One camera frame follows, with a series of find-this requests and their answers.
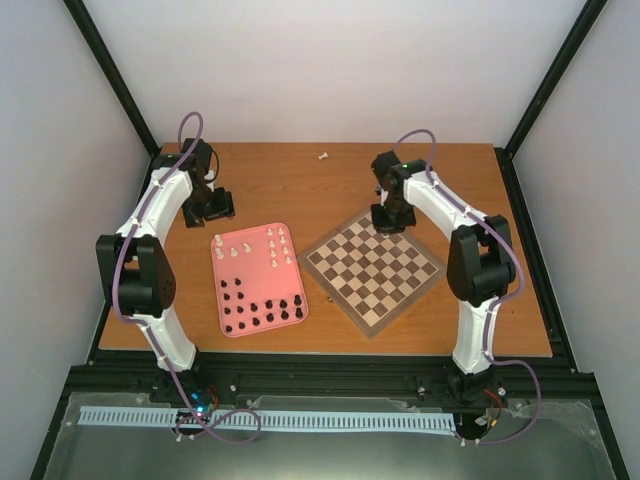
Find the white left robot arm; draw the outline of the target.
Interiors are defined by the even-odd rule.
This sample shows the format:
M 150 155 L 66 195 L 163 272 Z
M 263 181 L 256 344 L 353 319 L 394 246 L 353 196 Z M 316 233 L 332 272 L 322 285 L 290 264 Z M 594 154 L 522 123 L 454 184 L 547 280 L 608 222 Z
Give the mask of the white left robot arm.
M 158 366 L 178 372 L 172 388 L 186 402 L 201 400 L 208 378 L 192 368 L 197 348 L 188 339 L 174 308 L 176 279 L 164 244 L 177 214 L 188 228 L 235 215 L 230 191 L 209 179 L 213 148 L 188 138 L 178 154 L 161 154 L 150 183 L 130 218 L 115 234 L 102 235 L 96 255 L 105 300 L 125 323 L 136 325 Z

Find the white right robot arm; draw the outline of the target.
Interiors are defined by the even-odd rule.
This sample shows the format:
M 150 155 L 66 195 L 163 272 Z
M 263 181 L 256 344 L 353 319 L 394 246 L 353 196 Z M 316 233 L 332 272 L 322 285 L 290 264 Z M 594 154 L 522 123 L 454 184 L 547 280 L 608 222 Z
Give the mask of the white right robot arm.
M 448 286 L 459 302 L 452 360 L 464 375 L 490 368 L 493 334 L 509 285 L 522 272 L 515 257 L 509 223 L 487 216 L 453 193 L 421 159 L 402 163 L 393 151 L 371 164 L 381 199 L 371 206 L 374 228 L 399 234 L 416 224 L 422 212 L 449 241 Z

